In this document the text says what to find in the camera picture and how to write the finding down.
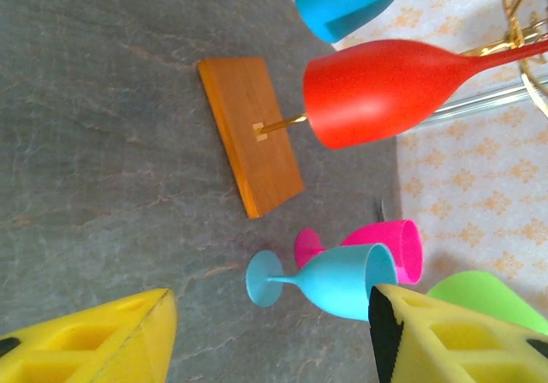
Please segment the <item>gray marble surface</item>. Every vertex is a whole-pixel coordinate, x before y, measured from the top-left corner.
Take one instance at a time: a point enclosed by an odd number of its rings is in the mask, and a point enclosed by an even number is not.
[[[375,382],[366,323],[293,286],[247,299],[251,256],[326,245],[397,210],[393,140],[331,152],[290,131],[307,189],[244,213],[196,63],[261,55],[286,116],[331,48],[289,0],[0,0],[0,334],[154,287],[173,288],[170,382]]]

